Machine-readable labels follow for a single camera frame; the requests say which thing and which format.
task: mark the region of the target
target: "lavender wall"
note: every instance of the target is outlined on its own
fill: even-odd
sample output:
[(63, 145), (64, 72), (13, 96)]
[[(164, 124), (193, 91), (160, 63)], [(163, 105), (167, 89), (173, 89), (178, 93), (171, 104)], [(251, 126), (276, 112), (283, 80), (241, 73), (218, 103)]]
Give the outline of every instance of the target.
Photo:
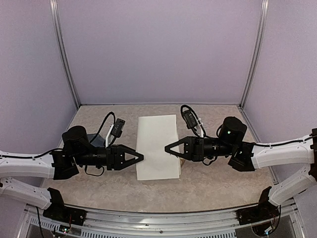
[[(317, 1), (270, 0), (264, 41), (246, 104), (262, 142), (317, 127)], [(302, 165), (276, 166), (284, 180)], [(316, 237), (317, 187), (295, 197), (308, 237)]]
[(83, 104), (238, 104), (261, 0), (58, 1)]
[[(0, 1), (0, 72), (0, 149), (40, 153), (56, 147), (75, 107), (48, 0)], [(0, 237), (15, 237), (24, 206), (0, 197)]]

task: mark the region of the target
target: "white paper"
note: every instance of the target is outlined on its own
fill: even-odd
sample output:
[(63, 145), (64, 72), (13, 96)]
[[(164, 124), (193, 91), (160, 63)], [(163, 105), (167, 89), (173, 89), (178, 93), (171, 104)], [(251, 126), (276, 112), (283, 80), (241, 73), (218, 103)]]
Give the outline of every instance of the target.
[(144, 160), (136, 164), (138, 180), (179, 178), (180, 160), (164, 150), (176, 141), (176, 115), (139, 117), (136, 151)]

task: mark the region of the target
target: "marble-patterned surface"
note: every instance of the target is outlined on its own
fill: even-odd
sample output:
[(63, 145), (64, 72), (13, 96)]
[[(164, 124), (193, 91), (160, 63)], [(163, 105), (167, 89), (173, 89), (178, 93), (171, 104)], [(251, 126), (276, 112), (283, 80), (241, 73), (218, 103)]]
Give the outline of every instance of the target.
[[(209, 136), (227, 116), (242, 120), (236, 106), (192, 105), (202, 118)], [(71, 126), (82, 125), (95, 133), (104, 116), (113, 111), (126, 121), (116, 144), (136, 147), (138, 117), (177, 114), (179, 138), (192, 135), (180, 115), (180, 105), (83, 106)], [(112, 119), (105, 124), (104, 137)], [(253, 141), (247, 132), (246, 141)], [(136, 212), (189, 212), (223, 209), (258, 201), (261, 191), (272, 185), (268, 169), (241, 173), (227, 165), (229, 158), (219, 157), (210, 166), (186, 161), (180, 179), (137, 181), (135, 166), (122, 171), (105, 171), (101, 177), (80, 174), (68, 180), (46, 179), (42, 187), (58, 189), (67, 204)], [(88, 171), (99, 173), (95, 168)]]

